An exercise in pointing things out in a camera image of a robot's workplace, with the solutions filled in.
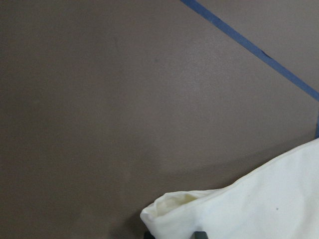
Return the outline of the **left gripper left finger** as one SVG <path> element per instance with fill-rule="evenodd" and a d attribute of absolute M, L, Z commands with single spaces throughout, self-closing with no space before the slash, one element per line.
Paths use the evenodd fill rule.
<path fill-rule="evenodd" d="M 149 231 L 147 231 L 144 233 L 144 239 L 153 239 L 153 235 Z"/>

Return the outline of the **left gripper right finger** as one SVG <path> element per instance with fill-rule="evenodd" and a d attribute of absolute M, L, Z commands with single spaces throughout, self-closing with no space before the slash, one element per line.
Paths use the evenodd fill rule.
<path fill-rule="evenodd" d="M 196 231 L 194 232 L 195 239 L 207 239 L 207 233 L 203 231 Z"/>

